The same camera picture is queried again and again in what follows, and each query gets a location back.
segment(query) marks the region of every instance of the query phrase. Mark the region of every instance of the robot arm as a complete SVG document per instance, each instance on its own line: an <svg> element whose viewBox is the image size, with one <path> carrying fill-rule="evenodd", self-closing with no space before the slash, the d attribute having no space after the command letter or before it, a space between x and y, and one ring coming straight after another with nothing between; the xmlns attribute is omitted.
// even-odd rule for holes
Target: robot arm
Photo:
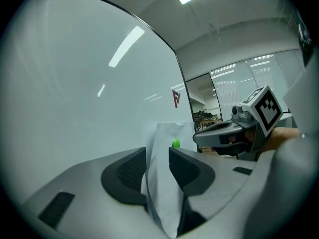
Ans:
<svg viewBox="0 0 319 239"><path fill-rule="evenodd" d="M282 114L273 92L269 86L264 86L233 106L231 120L195 133L193 140L198 145L214 147L219 155L238 157L246 152L257 160ZM255 131L252 143L245 138L247 130ZM236 141L229 142L233 135Z"/></svg>

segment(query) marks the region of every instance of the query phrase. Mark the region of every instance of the white cloth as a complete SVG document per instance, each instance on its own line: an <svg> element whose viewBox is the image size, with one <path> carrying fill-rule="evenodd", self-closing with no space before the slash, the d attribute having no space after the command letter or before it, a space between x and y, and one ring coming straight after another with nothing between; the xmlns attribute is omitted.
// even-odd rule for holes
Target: white cloth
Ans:
<svg viewBox="0 0 319 239"><path fill-rule="evenodd" d="M148 189L162 228L172 239L177 235L183 192L169 169L168 148L179 139L181 148L196 151L193 134L193 122L159 123L152 148Z"/></svg>

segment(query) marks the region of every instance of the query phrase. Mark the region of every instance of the glass wall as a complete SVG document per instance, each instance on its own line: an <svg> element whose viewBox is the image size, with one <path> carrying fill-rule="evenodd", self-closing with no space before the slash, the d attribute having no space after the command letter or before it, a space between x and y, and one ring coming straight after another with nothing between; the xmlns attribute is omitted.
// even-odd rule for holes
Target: glass wall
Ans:
<svg viewBox="0 0 319 239"><path fill-rule="evenodd" d="M256 88L268 85L283 111L283 96L304 71L301 50L289 50L255 57L211 71L223 121L231 119L234 105Z"/></svg>

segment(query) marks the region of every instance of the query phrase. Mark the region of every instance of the ceiling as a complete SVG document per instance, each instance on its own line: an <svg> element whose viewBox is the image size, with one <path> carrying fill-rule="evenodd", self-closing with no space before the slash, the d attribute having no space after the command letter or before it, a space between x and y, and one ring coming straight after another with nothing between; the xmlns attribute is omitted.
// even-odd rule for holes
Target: ceiling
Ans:
<svg viewBox="0 0 319 239"><path fill-rule="evenodd" d="M179 0L155 0L139 17L177 50L227 26L279 18L282 4L283 0L192 0L186 4Z"/></svg>
<svg viewBox="0 0 319 239"><path fill-rule="evenodd" d="M192 0L186 4L179 0L109 1L140 17L175 51L203 35L219 35L221 29L241 22L284 18L289 25L295 18L287 0Z"/></svg>
<svg viewBox="0 0 319 239"><path fill-rule="evenodd" d="M215 87L209 74L205 74L191 81L194 83L195 87L197 87L197 89L201 92L201 94L204 97L216 94L216 92L213 91Z"/></svg>

